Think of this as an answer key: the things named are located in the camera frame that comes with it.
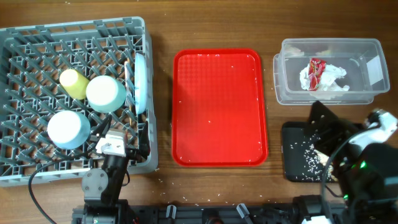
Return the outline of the white napkin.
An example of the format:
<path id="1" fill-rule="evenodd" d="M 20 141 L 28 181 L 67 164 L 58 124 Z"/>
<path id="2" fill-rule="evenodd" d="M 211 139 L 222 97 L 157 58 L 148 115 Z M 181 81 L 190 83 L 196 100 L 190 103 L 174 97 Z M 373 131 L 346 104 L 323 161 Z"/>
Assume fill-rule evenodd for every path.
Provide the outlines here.
<path id="1" fill-rule="evenodd" d="M 300 83 L 303 90 L 308 90 L 310 87 L 308 69 L 309 64 L 300 71 Z M 322 73 L 320 84 L 316 91 L 348 91 L 349 85 L 339 86 L 336 82 L 337 80 L 344 78 L 346 74 L 346 70 L 341 67 L 326 65 L 325 70 Z"/>

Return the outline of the green bowl with food scraps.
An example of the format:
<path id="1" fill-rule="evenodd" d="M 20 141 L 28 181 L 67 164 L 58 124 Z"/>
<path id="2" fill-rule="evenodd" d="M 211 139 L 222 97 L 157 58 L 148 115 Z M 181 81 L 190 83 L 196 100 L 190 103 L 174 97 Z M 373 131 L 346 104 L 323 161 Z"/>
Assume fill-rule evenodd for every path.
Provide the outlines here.
<path id="1" fill-rule="evenodd" d="M 122 107 L 126 100 L 126 89 L 115 78 L 100 75 L 87 85 L 86 98 L 93 110 L 110 113 Z"/>

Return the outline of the light blue bowl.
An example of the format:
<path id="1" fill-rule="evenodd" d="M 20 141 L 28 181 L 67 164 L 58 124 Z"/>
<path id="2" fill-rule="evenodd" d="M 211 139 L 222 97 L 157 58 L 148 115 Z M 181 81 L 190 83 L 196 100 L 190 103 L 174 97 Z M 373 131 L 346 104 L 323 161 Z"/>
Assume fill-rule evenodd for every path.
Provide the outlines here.
<path id="1" fill-rule="evenodd" d="M 90 122 L 83 114 L 60 111 L 53 115 L 47 126 L 52 142 L 61 149 L 80 147 L 90 135 Z"/>

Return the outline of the red snack wrapper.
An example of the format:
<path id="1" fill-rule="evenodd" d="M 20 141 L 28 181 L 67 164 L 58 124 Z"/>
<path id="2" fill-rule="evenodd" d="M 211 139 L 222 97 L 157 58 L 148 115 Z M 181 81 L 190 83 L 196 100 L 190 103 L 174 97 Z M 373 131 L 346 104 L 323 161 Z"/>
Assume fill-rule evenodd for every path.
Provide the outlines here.
<path id="1" fill-rule="evenodd" d="M 308 69 L 308 78 L 310 80 L 309 91 L 316 91 L 321 81 L 322 73 L 324 72 L 326 67 L 326 61 L 311 58 Z"/>

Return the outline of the light blue round plate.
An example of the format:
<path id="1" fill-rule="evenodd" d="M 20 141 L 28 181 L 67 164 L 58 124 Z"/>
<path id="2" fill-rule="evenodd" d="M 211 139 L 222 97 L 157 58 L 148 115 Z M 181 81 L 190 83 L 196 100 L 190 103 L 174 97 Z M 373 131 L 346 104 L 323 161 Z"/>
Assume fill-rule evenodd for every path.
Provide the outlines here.
<path id="1" fill-rule="evenodd" d="M 135 56 L 134 97 L 136 113 L 145 112 L 147 103 L 147 67 L 145 56 L 142 54 L 136 54 Z"/>

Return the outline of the yellow plastic cup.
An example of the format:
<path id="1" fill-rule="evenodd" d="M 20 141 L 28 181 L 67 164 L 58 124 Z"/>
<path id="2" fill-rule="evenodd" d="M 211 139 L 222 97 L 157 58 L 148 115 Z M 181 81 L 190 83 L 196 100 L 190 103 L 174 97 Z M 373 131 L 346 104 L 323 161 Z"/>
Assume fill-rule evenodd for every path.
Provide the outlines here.
<path id="1" fill-rule="evenodd" d="M 64 70 L 60 75 L 60 84 L 73 99 L 86 98 L 86 88 L 89 79 L 74 69 Z"/>

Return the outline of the white plastic fork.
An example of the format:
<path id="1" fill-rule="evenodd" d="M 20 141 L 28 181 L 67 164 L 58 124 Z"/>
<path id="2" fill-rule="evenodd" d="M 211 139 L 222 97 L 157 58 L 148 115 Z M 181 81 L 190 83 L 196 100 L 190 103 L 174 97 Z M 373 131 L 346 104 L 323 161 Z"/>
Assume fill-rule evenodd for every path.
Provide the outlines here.
<path id="1" fill-rule="evenodd" d="M 125 106 L 126 107 L 130 107 L 131 106 L 131 102 L 128 100 L 128 96 L 131 96 L 131 90 L 128 84 L 128 81 L 130 80 L 130 72 L 129 72 L 129 62 L 130 60 L 127 59 L 124 62 L 124 73 L 125 73 L 125 89 L 126 89 L 126 100 L 125 100 Z"/>

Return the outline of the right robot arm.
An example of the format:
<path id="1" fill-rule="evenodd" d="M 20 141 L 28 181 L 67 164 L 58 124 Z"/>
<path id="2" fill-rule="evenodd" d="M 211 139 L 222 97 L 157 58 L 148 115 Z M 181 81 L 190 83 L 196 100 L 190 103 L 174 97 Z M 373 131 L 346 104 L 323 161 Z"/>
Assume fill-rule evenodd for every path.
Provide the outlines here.
<path id="1" fill-rule="evenodd" d="M 294 198 L 297 213 L 292 222 L 397 223 L 397 149 L 386 142 L 396 131 L 397 118 L 385 110 L 373 110 L 360 125 L 314 102 L 305 132 L 319 137 L 314 148 L 328 160 L 320 194 Z M 326 200 L 329 173 L 341 189 L 341 215 L 334 215 Z"/>

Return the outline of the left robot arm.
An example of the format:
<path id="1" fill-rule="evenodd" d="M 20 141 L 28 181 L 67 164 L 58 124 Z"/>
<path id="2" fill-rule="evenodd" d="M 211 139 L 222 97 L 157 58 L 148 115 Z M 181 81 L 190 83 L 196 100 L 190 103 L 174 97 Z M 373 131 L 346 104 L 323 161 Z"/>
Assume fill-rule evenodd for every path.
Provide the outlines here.
<path id="1" fill-rule="evenodd" d="M 149 155 L 148 124 L 143 125 L 140 138 L 142 149 L 127 144 L 127 134 L 111 129 L 104 123 L 91 132 L 90 140 L 96 143 L 97 153 L 104 155 L 100 168 L 90 169 L 83 178 L 81 187 L 85 206 L 82 211 L 73 211 L 72 223 L 139 223 L 126 199 L 120 199 L 127 167 L 130 160 L 146 158 Z"/>

